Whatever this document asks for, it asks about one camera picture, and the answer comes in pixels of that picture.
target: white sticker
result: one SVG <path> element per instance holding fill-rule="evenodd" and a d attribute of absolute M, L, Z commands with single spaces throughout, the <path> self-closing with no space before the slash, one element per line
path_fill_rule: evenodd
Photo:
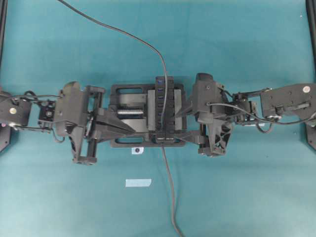
<path fill-rule="evenodd" d="M 152 179 L 126 179 L 125 187 L 149 187 L 152 183 Z"/>

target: white tape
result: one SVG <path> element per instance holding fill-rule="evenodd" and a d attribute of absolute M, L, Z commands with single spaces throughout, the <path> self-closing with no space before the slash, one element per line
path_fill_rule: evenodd
<path fill-rule="evenodd" d="M 152 183 L 152 179 L 126 179 L 125 187 L 149 187 Z"/>
<path fill-rule="evenodd" d="M 245 125 L 245 127 L 253 127 L 253 126 L 255 126 L 255 124 Z M 264 127 L 265 123 L 260 123 L 259 126 Z"/>

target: teal surface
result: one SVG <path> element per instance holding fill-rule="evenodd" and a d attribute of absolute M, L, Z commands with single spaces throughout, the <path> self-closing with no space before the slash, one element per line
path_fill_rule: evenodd
<path fill-rule="evenodd" d="M 304 0 L 69 3 L 152 43 L 187 94 L 198 72 L 213 74 L 231 92 L 315 78 Z M 12 94 L 57 94 L 74 80 L 109 91 L 114 83 L 153 83 L 161 74 L 148 48 L 56 0 L 9 0 L 0 83 Z M 193 118 L 189 123 L 197 128 Z M 302 125 L 276 126 L 271 134 L 236 127 L 224 157 L 199 156 L 192 144 L 166 153 L 186 236 L 316 235 L 316 152 Z M 176 236 L 160 149 L 132 156 L 103 143 L 97 156 L 94 166 L 75 165 L 68 141 L 14 134 L 0 156 L 0 236 Z M 134 178 L 152 184 L 125 188 L 125 179 Z"/>

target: black cable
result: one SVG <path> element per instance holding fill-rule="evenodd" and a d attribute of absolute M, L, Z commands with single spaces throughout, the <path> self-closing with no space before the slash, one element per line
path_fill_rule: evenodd
<path fill-rule="evenodd" d="M 175 220 L 175 213 L 174 213 L 174 209 L 175 209 L 174 186 L 173 186 L 172 176 L 171 176 L 170 169 L 169 169 L 168 160 L 167 160 L 167 157 L 166 157 L 166 152 L 164 150 L 164 146 L 163 145 L 161 146 L 161 150 L 162 150 L 162 157 L 163 157 L 164 163 L 166 165 L 166 170 L 167 170 L 167 173 L 168 173 L 168 180 L 169 180 L 170 189 L 171 189 L 171 198 L 172 198 L 171 222 L 172 222 L 172 225 L 174 227 L 174 230 L 178 233 L 179 236 L 183 237 L 184 235 L 181 233 L 181 231 L 180 231 L 180 229 L 179 229 L 179 227 L 178 227 L 178 225 L 176 223 L 176 220 Z"/>
<path fill-rule="evenodd" d="M 25 91 L 24 92 L 24 95 L 33 95 L 33 96 L 36 96 L 36 94 L 33 92 L 33 91 L 31 91 L 31 90 L 28 90 L 28 91 Z"/>
<path fill-rule="evenodd" d="M 77 10 L 76 8 L 74 8 L 73 6 L 69 5 L 68 3 L 66 3 L 65 1 L 63 0 L 58 0 L 59 2 L 61 2 L 63 5 L 65 5 L 66 7 L 70 8 L 72 11 L 78 13 L 79 15 L 83 16 L 84 18 L 100 25 L 100 26 L 103 26 L 103 27 L 106 27 L 106 28 L 109 28 L 111 30 L 114 30 L 114 31 L 117 31 L 117 32 L 120 32 L 124 35 L 127 35 L 141 43 L 143 43 L 144 45 L 148 46 L 150 49 L 152 49 L 156 54 L 158 54 L 159 58 L 161 59 L 161 62 L 162 62 L 162 67 L 163 67 L 163 72 L 164 72 L 164 80 L 165 80 L 165 93 L 164 93 L 164 101 L 163 101 L 163 107 L 162 107 L 162 113 L 161 113 L 161 127 L 163 125 L 163 118 L 164 118 L 164 113 L 165 113 L 165 107 L 166 107 L 166 103 L 167 103 L 167 92 L 168 92 L 168 77 L 167 77 L 167 69 L 166 69 L 166 64 L 164 62 L 164 59 L 163 59 L 163 56 L 162 54 L 155 48 L 153 47 L 151 44 L 147 43 L 146 41 L 126 32 L 126 31 L 123 31 L 119 28 L 116 28 L 116 27 L 113 27 L 113 26 L 110 26 L 110 25 L 107 25 L 107 24 L 104 24 L 94 18 L 92 18 L 91 16 L 88 16 L 86 14 L 84 14 L 83 12 Z"/>
<path fill-rule="evenodd" d="M 235 106 L 235 105 L 230 105 L 230 104 L 225 104 L 225 103 L 207 103 L 206 105 L 208 105 L 208 106 L 219 105 L 219 106 L 231 107 L 231 108 L 240 110 L 240 111 L 244 112 L 245 114 L 247 114 L 249 116 L 252 116 L 252 117 L 254 117 L 255 119 L 257 119 L 259 121 L 267 122 L 267 123 L 274 123 L 274 124 L 278 124 L 278 125 L 293 125 L 293 124 L 299 124 L 299 123 L 303 123 L 303 122 L 308 122 L 309 120 L 312 120 L 315 117 L 315 115 L 316 115 L 316 112 L 314 112 L 309 118 L 306 118 L 306 119 L 303 119 L 303 120 L 294 121 L 294 122 L 278 122 L 278 121 L 271 121 L 271 120 L 268 120 L 268 119 L 260 118 L 260 117 L 254 115 L 252 113 L 249 113 L 248 111 L 246 111 L 246 110 L 244 110 L 242 108 L 239 108 L 238 106 Z"/>
<path fill-rule="evenodd" d="M 223 92 L 225 92 L 229 97 L 233 97 L 232 95 L 231 95 L 231 93 L 229 93 L 227 90 L 223 90 Z"/>
<path fill-rule="evenodd" d="M 19 126 L 19 125 L 15 125 L 15 126 L 13 126 L 13 128 L 19 128 L 20 130 L 29 130 L 29 131 L 40 130 L 42 132 L 51 130 L 49 128 L 43 128 L 43 127 L 27 127 L 27 126 Z"/>
<path fill-rule="evenodd" d="M 63 142 L 65 141 L 65 137 L 63 137 L 62 140 L 59 140 L 59 139 L 57 138 L 57 136 L 56 136 L 55 131 L 54 131 L 53 128 L 51 129 L 51 131 L 53 132 L 53 137 L 54 137 L 55 142 L 57 142 L 57 143 L 63 143 Z"/>
<path fill-rule="evenodd" d="M 259 132 L 267 134 L 267 133 L 272 132 L 272 130 L 273 130 L 273 123 L 270 123 L 270 126 L 269 126 L 268 130 L 263 130 L 258 123 L 256 123 L 256 128 L 259 130 Z"/>
<path fill-rule="evenodd" d="M 24 97 L 27 97 L 27 98 L 57 98 L 57 99 L 60 99 L 61 97 L 58 96 L 58 95 L 13 95 L 13 96 L 10 96 L 8 98 L 5 98 L 4 100 L 0 101 L 0 104 L 3 103 L 4 101 L 7 101 L 7 100 L 13 100 L 13 99 L 20 99 L 20 98 L 24 98 Z"/>

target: screw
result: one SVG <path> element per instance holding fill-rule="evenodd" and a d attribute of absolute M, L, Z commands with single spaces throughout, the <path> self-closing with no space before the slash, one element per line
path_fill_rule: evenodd
<path fill-rule="evenodd" d="M 17 111 L 16 111 L 16 108 L 10 108 L 9 112 L 10 114 L 14 115 L 16 114 Z"/>
<path fill-rule="evenodd" d="M 307 86 L 304 86 L 304 88 L 303 88 L 303 92 L 304 93 L 308 93 L 308 92 L 310 92 L 311 91 L 311 88 L 307 85 Z"/>
<path fill-rule="evenodd" d="M 52 111 L 47 111 L 47 112 L 46 112 L 46 116 L 47 116 L 47 117 L 51 117 L 52 115 L 53 115 Z"/>

